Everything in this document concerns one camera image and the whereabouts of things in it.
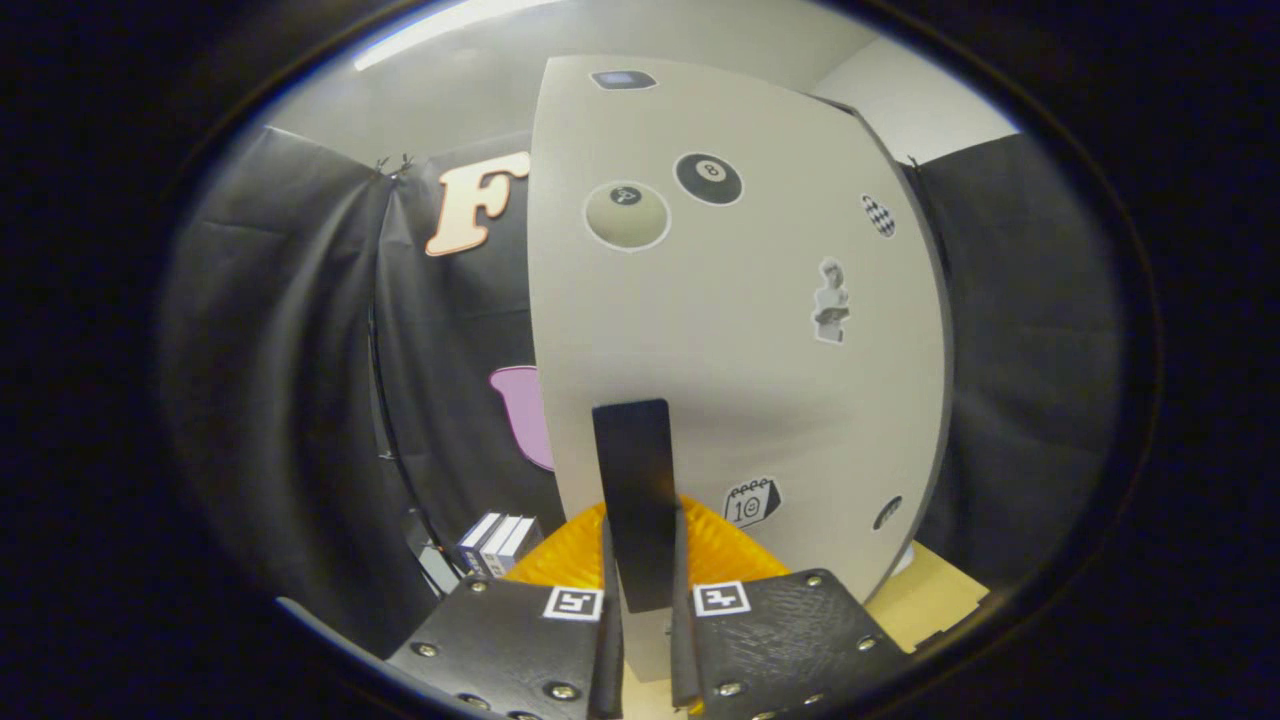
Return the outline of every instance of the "screw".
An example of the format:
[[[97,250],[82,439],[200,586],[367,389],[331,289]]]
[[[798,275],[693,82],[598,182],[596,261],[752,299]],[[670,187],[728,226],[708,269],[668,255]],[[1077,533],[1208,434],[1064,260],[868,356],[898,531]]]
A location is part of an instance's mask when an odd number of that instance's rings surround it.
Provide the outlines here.
[[[573,685],[552,685],[550,693],[552,697],[554,697],[556,700],[577,698],[577,688],[575,688]]]
[[[489,710],[489,703],[485,702],[484,698],[479,698],[474,694],[460,694],[458,698],[462,700],[462,702],[466,702],[467,705],[474,705],[479,707],[480,710]]]

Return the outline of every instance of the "book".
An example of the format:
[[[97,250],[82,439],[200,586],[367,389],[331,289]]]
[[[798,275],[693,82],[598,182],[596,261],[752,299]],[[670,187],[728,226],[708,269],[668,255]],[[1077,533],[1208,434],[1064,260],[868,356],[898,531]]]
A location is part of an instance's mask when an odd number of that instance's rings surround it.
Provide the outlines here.
[[[520,521],[516,523],[516,527],[511,530],[511,537],[508,537],[507,542],[504,542],[498,550],[497,560],[498,564],[502,565],[503,574],[511,573],[512,568],[516,566],[516,562],[520,562],[520,560],[525,555],[529,555],[529,551],[538,544],[535,539],[536,536],[532,529],[534,519],[521,518]]]
[[[521,518],[518,515],[507,515],[498,524],[498,528],[489,536],[489,539],[484,543],[484,550],[480,551],[480,557],[484,560],[485,566],[489,569],[489,574],[494,578],[500,578],[507,574],[507,570],[498,561],[498,552],[507,543],[507,538],[511,537],[511,532],[516,529],[520,524]]]
[[[541,525],[538,524],[538,518],[530,518],[530,520],[532,520],[534,524],[529,527],[529,537],[530,537],[530,539],[529,539],[529,542],[530,542],[529,550],[532,550],[532,548],[538,547],[539,543],[541,543],[543,539],[545,539],[545,538],[543,537],[543,528],[541,528]]]
[[[458,542],[458,553],[462,555],[467,568],[474,573],[481,575],[489,574],[489,566],[485,565],[484,559],[480,556],[480,550],[484,547],[485,541],[489,539],[489,536],[493,534],[500,519],[502,512],[486,512],[475,525],[471,525],[467,534]]]

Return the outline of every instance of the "pink shape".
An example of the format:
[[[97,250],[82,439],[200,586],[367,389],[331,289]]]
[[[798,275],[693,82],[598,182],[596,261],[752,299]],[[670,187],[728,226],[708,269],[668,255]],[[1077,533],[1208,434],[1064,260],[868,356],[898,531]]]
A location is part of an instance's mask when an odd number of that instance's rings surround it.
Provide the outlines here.
[[[543,386],[538,383],[538,368],[518,365],[502,368],[489,375],[489,384],[507,404],[507,419],[516,436],[520,452],[530,462],[545,470],[554,470],[552,441],[547,434],[547,416],[543,414]]]

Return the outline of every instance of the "statue bust sticker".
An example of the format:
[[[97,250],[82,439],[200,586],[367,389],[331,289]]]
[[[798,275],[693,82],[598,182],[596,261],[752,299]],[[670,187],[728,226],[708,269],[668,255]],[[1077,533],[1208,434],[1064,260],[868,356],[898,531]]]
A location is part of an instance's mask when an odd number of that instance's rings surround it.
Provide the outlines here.
[[[845,288],[845,269],[835,258],[823,259],[818,273],[824,284],[813,293],[817,311],[813,315],[814,337],[822,342],[841,345],[845,342],[845,329],[841,327],[849,318],[849,290]]]

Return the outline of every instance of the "black curtain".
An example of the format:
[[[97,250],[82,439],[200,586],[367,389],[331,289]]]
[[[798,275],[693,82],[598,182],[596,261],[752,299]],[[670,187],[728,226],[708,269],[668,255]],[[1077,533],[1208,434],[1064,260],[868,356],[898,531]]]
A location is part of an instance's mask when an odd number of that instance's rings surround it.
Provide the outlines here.
[[[212,179],[175,241],[160,328],[192,496],[266,592],[389,655],[435,602],[370,404],[366,309],[394,182],[276,129]]]
[[[564,523],[556,475],[520,454],[499,368],[536,365],[525,242],[527,179],[511,179],[506,210],[477,211],[488,240],[433,258],[442,173],[529,151],[530,133],[431,158],[396,186],[378,254],[378,338],[392,429],[419,498],[452,544],[486,511],[536,516],[544,534]]]
[[[916,538],[992,589],[1047,560],[1097,488],[1124,327],[1111,240],[1023,135],[905,168],[951,297],[951,432]]]

